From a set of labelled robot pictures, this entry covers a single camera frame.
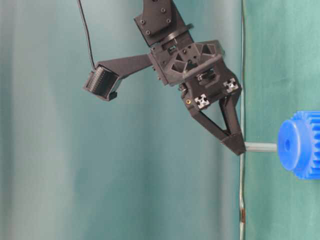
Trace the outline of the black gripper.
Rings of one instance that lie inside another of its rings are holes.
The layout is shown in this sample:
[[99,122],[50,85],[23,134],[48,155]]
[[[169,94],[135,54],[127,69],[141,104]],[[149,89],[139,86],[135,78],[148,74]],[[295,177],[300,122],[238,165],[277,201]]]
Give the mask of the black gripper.
[[[148,56],[164,84],[179,86],[186,108],[198,123],[237,156],[246,152],[236,111],[242,88],[225,64],[217,40],[156,43]],[[219,103],[226,131],[204,114],[215,102]]]

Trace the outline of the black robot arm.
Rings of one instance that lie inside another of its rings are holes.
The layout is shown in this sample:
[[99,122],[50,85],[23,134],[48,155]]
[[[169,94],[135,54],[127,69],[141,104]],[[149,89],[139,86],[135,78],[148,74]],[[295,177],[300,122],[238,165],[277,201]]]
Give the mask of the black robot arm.
[[236,105],[242,87],[219,41],[194,42],[172,0],[145,0],[134,19],[164,85],[179,87],[190,115],[236,155],[246,151]]

